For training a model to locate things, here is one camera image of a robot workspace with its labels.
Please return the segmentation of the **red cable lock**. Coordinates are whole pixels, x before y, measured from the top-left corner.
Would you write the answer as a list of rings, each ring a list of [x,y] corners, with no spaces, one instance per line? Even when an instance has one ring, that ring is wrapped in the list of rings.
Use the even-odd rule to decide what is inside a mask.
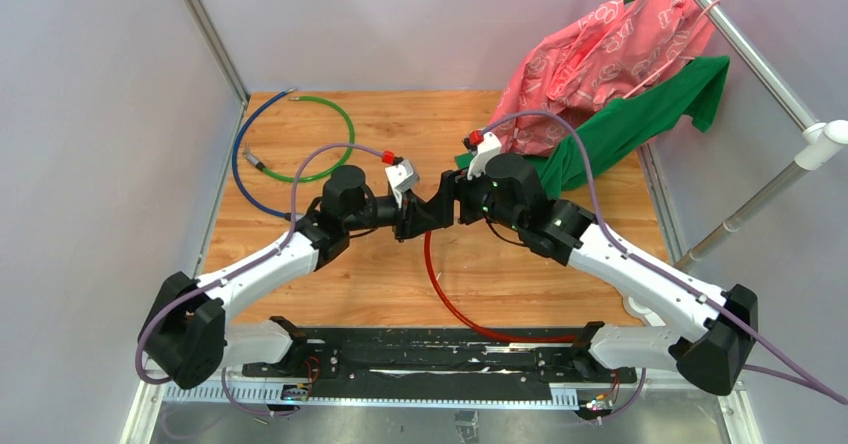
[[[459,308],[457,308],[449,299],[448,295],[444,292],[439,278],[437,277],[437,273],[434,268],[433,258],[432,258],[432,232],[427,231],[423,237],[423,259],[426,268],[426,272],[428,275],[428,279],[430,284],[435,291],[437,297],[445,306],[445,308],[462,324],[464,324],[467,328],[474,331],[475,333],[484,336],[486,338],[492,339],[497,342],[506,342],[506,343],[527,343],[527,344],[572,344],[577,339],[575,334],[563,334],[563,335],[555,335],[551,337],[527,337],[527,336],[518,336],[513,334],[508,334],[504,332],[495,331],[492,328],[484,327],[461,312]]]

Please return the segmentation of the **green cable lock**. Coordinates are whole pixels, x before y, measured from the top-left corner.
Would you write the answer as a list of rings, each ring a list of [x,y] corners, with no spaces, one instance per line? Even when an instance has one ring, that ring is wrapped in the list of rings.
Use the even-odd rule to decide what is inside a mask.
[[[244,124],[240,128],[236,136],[236,142],[233,145],[232,155],[231,155],[231,168],[234,179],[240,183],[240,177],[237,177],[239,157],[242,157],[245,162],[247,162],[251,167],[258,170],[259,172],[265,174],[266,176],[275,179],[280,182],[292,183],[294,181],[294,175],[285,175],[279,172],[274,171],[269,168],[264,161],[262,161],[259,157],[253,154],[250,151],[248,143],[245,141],[245,136],[249,132],[251,126],[269,110],[273,110],[278,102],[283,99],[288,99],[291,102],[299,102],[299,103],[311,103],[316,105],[321,105],[332,109],[335,113],[337,113],[340,118],[344,121],[346,126],[346,141],[350,144],[355,143],[356,139],[356,130],[353,120],[349,116],[349,114],[340,107],[337,103],[325,99],[319,96],[311,96],[311,95],[297,95],[294,97],[290,97],[290,94],[294,92],[294,89],[288,89],[286,91],[282,91],[268,99],[266,102],[261,104],[255,111],[249,115],[249,117],[245,120]],[[340,142],[340,137],[337,134],[327,134],[326,132],[319,131],[319,129],[313,124],[295,124],[294,130],[296,131],[292,141],[295,145],[303,145],[307,144],[308,140],[318,139],[321,144],[330,144],[335,142]]]

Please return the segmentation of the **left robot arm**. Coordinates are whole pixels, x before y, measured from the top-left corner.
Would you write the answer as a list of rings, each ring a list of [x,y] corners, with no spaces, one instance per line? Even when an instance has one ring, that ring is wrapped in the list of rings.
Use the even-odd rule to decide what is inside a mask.
[[[417,237],[453,221],[453,179],[445,174],[429,200],[417,196],[418,176],[403,162],[386,169],[389,193],[374,196],[364,171],[345,165],[292,230],[265,248],[218,271],[191,278],[183,272],[162,284],[140,332],[136,370],[148,383],[192,389],[242,364],[268,363],[283,377],[298,375],[306,350],[296,330],[280,320],[236,324],[234,318],[278,287],[326,266],[350,244],[352,231],[392,229],[397,240]],[[151,358],[164,372],[150,376]]]

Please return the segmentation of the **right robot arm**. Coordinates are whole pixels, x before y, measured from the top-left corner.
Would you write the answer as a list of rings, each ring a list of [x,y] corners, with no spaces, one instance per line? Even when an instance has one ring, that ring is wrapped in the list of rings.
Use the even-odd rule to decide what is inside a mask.
[[[476,176],[443,172],[430,202],[443,224],[490,220],[509,227],[530,252],[599,278],[659,316],[658,326],[585,326],[570,356],[580,379],[642,367],[676,371],[718,396],[735,387],[758,326],[758,298],[749,288],[723,289],[633,246],[599,213],[548,197],[534,167],[514,154],[494,157]]]

